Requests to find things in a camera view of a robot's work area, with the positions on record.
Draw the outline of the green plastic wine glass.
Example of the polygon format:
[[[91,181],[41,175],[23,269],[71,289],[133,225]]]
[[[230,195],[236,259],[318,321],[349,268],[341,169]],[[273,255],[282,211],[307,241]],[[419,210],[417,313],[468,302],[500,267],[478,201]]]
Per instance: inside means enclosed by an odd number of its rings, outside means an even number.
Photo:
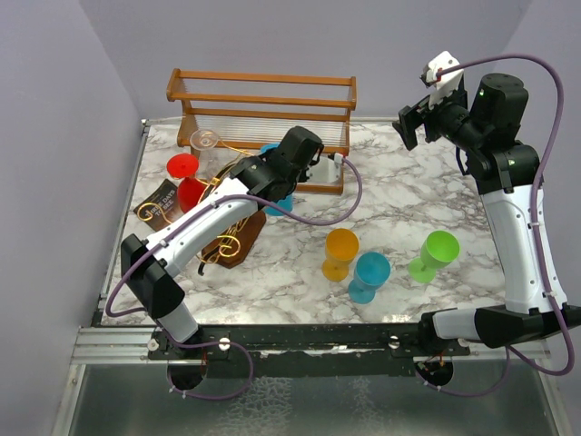
[[[416,282],[429,283],[439,270],[453,263],[459,253],[460,244],[452,233],[434,231],[422,244],[420,256],[409,263],[409,275]]]

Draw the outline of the blue plastic wine glass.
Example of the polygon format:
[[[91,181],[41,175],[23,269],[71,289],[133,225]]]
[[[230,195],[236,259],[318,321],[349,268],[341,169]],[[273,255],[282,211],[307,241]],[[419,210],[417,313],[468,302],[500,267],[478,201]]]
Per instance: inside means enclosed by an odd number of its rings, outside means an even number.
[[[293,209],[292,193],[296,188],[296,180],[291,174],[291,165],[279,152],[280,143],[266,144],[261,148],[261,157],[267,168],[282,182],[281,190],[275,196],[270,195],[268,200],[278,205],[281,209],[291,212]]]

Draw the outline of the clear wine glass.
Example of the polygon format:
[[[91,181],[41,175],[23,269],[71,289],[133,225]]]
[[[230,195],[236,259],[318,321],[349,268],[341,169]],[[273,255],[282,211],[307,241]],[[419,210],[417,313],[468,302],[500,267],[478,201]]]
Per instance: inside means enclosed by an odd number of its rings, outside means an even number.
[[[207,158],[210,150],[216,148],[220,141],[221,137],[209,129],[196,130],[189,137],[192,153],[199,160]]]

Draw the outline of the red plastic wine glass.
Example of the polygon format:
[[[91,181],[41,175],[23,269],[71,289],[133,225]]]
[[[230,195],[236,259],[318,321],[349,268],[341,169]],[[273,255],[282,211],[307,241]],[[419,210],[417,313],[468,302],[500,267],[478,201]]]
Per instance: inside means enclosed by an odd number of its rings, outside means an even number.
[[[177,198],[183,213],[188,213],[200,201],[206,184],[196,178],[199,160],[193,154],[176,154],[166,164],[168,174],[179,179]]]

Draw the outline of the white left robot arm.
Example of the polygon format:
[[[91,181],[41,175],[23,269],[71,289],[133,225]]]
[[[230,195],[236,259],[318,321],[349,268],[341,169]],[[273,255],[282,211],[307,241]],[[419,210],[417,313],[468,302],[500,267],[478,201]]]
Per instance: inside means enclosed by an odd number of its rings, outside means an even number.
[[[236,163],[207,198],[176,222],[144,240],[134,234],[123,240],[124,284],[171,335],[169,347],[177,356],[194,356],[201,337],[174,277],[223,231],[257,213],[262,208],[259,198],[275,203],[293,193],[300,175],[318,162],[322,149],[316,134],[292,127],[277,147]]]

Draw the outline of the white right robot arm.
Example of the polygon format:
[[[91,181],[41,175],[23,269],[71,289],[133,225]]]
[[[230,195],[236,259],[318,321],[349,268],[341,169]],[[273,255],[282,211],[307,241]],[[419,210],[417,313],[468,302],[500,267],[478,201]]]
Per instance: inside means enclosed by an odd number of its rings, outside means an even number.
[[[540,165],[536,150],[517,140],[528,92],[509,74],[481,78],[468,101],[460,71],[437,80],[435,91],[399,111],[393,126],[408,150],[419,127],[427,142],[445,138],[467,156],[505,277],[505,301],[498,306],[450,309],[422,315],[419,348],[437,355],[456,339],[498,348],[553,336],[580,324],[580,309],[568,303],[550,251],[537,254],[543,198],[533,191]]]

